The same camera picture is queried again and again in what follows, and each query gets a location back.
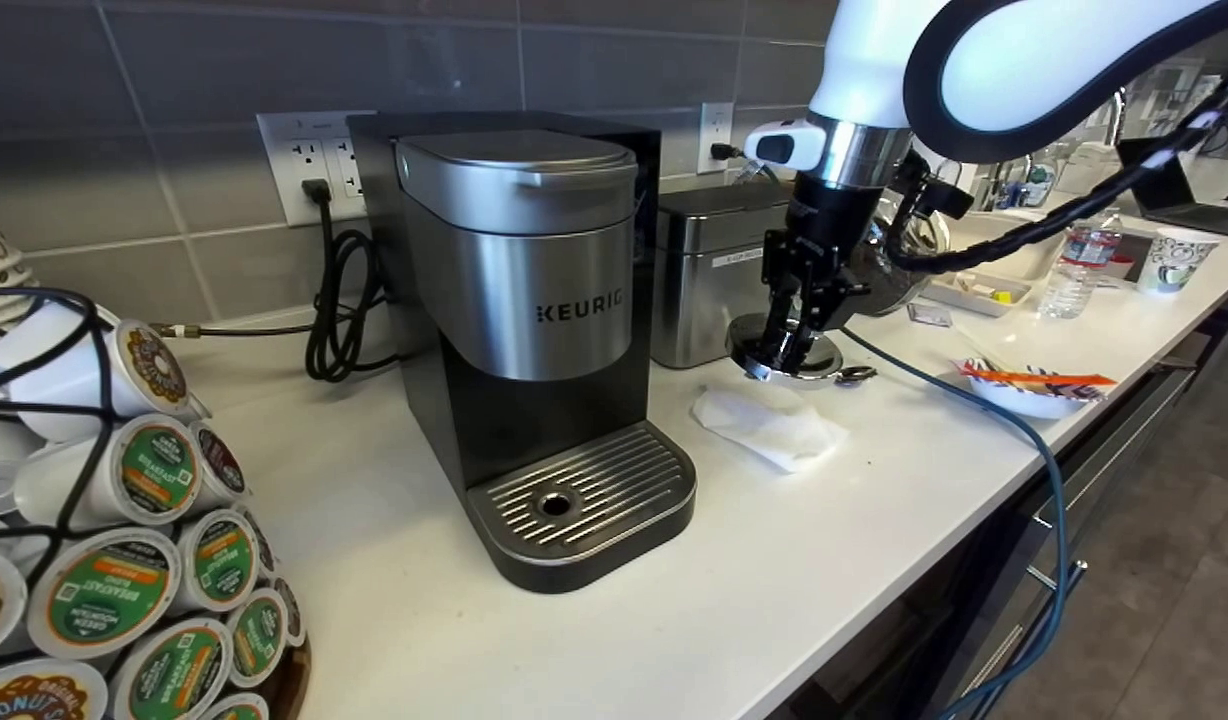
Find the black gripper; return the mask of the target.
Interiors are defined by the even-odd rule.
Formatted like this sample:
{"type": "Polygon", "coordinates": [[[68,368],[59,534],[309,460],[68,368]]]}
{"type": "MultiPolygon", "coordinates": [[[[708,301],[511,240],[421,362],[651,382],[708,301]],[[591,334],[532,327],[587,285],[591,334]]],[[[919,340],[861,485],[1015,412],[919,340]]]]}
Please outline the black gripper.
{"type": "Polygon", "coordinates": [[[792,368],[795,327],[812,349],[852,317],[892,313],[910,290],[910,276],[883,250],[888,225],[877,203],[877,188],[830,188],[820,177],[795,177],[786,225],[766,230],[769,318],[757,334],[766,368],[792,368]]]}

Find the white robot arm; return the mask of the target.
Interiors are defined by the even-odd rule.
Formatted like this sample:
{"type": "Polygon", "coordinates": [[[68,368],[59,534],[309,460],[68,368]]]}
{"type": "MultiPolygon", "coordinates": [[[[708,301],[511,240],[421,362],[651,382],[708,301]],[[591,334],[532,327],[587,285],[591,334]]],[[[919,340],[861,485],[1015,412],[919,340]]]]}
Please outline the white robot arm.
{"type": "Polygon", "coordinates": [[[760,125],[746,157],[795,177],[780,226],[766,234],[769,318],[733,343],[748,375],[802,373],[868,285],[852,257],[877,203],[902,188],[883,250],[903,273],[962,273],[1098,216],[1228,121],[1228,79],[1146,161],[1056,203],[1047,216],[970,243],[910,250],[903,225],[948,200],[916,143],[962,164],[1034,157],[1178,51],[1228,33],[1228,0],[842,0],[823,71],[802,121],[760,125]]]}

